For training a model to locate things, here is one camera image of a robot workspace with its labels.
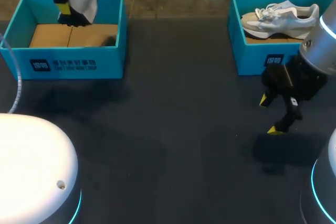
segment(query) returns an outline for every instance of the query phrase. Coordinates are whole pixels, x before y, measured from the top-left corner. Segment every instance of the brown cardboard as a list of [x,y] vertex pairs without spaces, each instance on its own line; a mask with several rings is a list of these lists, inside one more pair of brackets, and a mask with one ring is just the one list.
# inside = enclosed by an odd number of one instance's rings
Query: brown cardboard
[[264,43],[301,43],[302,39],[290,38],[283,34],[274,34],[267,39],[258,39],[245,34],[246,41],[248,44],[264,44]]
[[71,29],[61,24],[37,25],[29,47],[67,47]]
[[117,33],[118,25],[73,27],[68,47],[115,46]]
[[29,47],[115,46],[118,25],[69,27],[61,24],[37,25]]

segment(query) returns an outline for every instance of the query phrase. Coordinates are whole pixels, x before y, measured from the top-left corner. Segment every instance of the shoe box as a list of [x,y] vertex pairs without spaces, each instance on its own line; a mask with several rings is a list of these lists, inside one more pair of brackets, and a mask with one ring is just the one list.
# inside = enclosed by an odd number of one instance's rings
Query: shoe box
[[70,27],[60,24],[36,26],[30,48],[115,46],[118,25],[92,24]]
[[[251,38],[245,34],[241,16],[254,12],[256,8],[265,8],[272,3],[286,0],[230,0],[227,28],[236,62],[241,76],[260,75],[267,63],[286,63],[297,55],[301,40],[276,34],[268,39]],[[322,15],[333,0],[289,0],[297,6],[317,4]]]
[[[58,24],[53,0],[20,0],[4,38],[12,47],[22,79],[121,79],[127,41],[123,0],[98,0],[94,24]],[[13,76],[10,51],[0,44]]]

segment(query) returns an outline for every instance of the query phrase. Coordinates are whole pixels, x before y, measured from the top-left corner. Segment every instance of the blue box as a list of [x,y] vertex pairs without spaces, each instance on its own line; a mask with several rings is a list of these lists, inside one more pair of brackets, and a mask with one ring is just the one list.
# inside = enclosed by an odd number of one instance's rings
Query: blue box
[[[98,0],[94,24],[118,25],[115,46],[29,48],[38,24],[57,24],[59,10],[54,0],[20,0],[4,38],[17,58],[23,80],[36,79],[120,79],[123,76],[127,15],[124,0]],[[17,78],[9,50],[0,44],[0,53]],[[59,71],[53,63],[59,61],[90,62],[91,67]]]
[[[266,8],[268,4],[284,1],[286,0],[230,0],[227,27],[239,75],[262,74],[268,56],[278,55],[283,57],[282,63],[286,63],[291,56],[297,55],[300,43],[248,44],[240,21],[242,15],[254,12],[255,8]],[[290,1],[297,6],[317,4],[320,7],[320,15],[322,15],[333,0]]]

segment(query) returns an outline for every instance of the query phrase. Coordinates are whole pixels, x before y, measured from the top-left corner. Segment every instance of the shoelace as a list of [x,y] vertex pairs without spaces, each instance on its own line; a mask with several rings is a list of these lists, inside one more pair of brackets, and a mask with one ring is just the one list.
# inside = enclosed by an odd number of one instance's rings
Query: shoelace
[[280,14],[276,12],[276,9],[272,8],[275,5],[277,4],[269,4],[266,8],[263,9],[256,8],[256,15],[259,18],[259,20],[265,18],[280,17]]

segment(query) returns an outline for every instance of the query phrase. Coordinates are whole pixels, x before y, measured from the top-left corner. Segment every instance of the dark table surface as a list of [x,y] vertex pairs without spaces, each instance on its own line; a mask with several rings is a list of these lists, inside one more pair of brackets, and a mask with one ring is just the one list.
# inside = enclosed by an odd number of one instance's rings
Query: dark table surface
[[[3,59],[0,87],[5,112],[16,82]],[[131,19],[123,80],[25,81],[17,113],[72,140],[82,223],[299,223],[300,187],[336,125],[335,81],[280,137],[265,133],[285,106],[260,108],[262,94],[237,75],[225,19]]]

